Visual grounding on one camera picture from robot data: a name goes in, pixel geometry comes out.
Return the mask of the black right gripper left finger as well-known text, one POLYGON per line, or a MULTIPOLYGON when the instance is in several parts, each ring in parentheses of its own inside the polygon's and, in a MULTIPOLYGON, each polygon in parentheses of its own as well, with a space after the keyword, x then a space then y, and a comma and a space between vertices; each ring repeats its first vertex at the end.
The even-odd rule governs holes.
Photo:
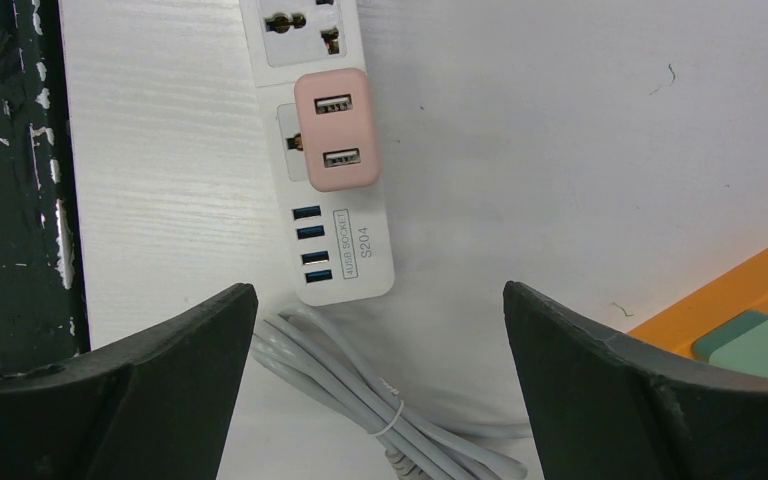
POLYGON ((0 479, 213 479, 256 321, 238 283, 91 352, 0 375, 0 479))

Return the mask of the white power strip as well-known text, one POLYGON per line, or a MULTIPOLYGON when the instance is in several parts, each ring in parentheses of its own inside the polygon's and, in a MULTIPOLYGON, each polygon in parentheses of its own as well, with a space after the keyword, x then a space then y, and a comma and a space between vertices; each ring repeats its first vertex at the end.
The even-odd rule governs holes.
POLYGON ((305 74, 367 74, 357 3, 244 1, 240 10, 295 293, 312 306, 387 293, 395 273, 381 175, 369 187, 315 190, 293 93, 305 74))

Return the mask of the pink adapter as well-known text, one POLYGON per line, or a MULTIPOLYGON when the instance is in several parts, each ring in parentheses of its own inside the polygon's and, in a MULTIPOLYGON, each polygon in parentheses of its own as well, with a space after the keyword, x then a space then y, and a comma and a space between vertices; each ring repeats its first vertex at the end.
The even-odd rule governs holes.
POLYGON ((305 74, 293 93, 313 188, 327 193, 375 184, 381 164, 367 74, 357 68, 305 74))

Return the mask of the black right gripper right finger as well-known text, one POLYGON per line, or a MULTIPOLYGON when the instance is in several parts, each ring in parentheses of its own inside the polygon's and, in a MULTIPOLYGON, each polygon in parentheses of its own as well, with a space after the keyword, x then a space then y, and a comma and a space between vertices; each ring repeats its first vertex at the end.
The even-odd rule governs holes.
POLYGON ((647 344, 515 281, 504 319, 548 479, 768 479, 768 378, 647 344))

